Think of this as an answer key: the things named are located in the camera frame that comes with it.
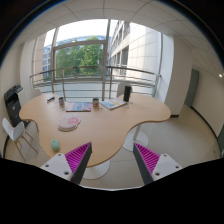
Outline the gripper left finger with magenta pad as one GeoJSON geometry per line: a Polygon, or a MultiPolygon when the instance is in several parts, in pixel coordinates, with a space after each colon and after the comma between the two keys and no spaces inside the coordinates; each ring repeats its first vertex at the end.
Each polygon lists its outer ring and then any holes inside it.
{"type": "Polygon", "coordinates": [[[41,168],[79,185],[83,178],[91,154],[92,144],[88,142],[66,154],[57,153],[44,165],[42,165],[41,168]]]}

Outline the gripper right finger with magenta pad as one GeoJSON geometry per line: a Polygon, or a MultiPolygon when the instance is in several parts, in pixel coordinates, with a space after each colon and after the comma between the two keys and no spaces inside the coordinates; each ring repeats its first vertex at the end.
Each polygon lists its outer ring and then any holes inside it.
{"type": "Polygon", "coordinates": [[[168,154],[158,154],[138,143],[133,144],[133,154],[145,185],[182,169],[168,154]]]}

